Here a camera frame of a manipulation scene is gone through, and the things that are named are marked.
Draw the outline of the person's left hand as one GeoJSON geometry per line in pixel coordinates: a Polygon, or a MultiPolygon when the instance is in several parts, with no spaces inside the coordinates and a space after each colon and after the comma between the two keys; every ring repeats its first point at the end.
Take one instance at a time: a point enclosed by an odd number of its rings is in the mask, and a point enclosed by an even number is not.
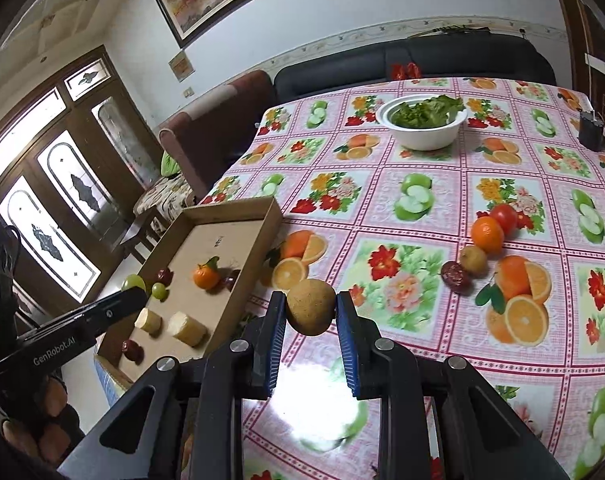
{"type": "Polygon", "coordinates": [[[60,466],[84,438],[67,388],[48,375],[15,392],[0,408],[0,431],[8,443],[30,457],[60,466]]]}

